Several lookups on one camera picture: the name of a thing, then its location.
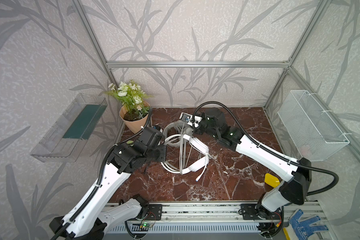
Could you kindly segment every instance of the blue dotted glove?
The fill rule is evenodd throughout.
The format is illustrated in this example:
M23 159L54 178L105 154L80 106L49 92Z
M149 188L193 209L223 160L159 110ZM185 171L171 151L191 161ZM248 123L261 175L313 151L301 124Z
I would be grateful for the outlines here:
M292 226L293 231L299 240L307 240L308 237L315 232L328 231L326 225L313 225L321 220L317 215L300 221L303 214L304 212L301 209L298 209L289 219L289 224Z

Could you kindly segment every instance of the work glove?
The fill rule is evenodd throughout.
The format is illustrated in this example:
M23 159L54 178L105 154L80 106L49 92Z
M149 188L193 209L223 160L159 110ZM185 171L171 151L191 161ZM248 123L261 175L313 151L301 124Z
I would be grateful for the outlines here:
M308 240L309 236L316 232L328 231L326 225L315 224L321 220L317 215L300 221L303 214L304 212L301 209L296 210L289 219L289 226L283 229L288 240Z

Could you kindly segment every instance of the potted plant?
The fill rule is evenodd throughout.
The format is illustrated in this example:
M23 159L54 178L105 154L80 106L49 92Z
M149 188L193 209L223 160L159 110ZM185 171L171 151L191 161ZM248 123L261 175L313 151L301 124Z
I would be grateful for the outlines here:
M149 104L143 99L149 98L143 92L139 84L131 80L129 84L120 82L120 86L116 89L116 85L111 83L110 91L106 94L118 99L123 106L120 109L120 117L123 119L125 125L136 133L144 126L149 111Z

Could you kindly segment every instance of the yellow plastic scraper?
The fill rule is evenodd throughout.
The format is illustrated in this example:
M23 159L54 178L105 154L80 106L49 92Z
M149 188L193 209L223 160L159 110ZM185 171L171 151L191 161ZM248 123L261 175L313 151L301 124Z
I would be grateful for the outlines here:
M265 180L264 182L268 185L270 185L271 187L275 188L277 187L278 185L280 185L280 181L277 177L275 177L274 175L272 174L265 174Z

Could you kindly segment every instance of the soil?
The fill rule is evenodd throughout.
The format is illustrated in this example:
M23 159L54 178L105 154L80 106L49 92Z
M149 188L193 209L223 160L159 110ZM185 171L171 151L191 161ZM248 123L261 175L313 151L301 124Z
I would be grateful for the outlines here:
M139 120L139 115L136 114L136 113L132 113L132 117L131 115L129 114L129 112L126 112L125 115L124 115L124 120L126 121L136 121L136 120Z

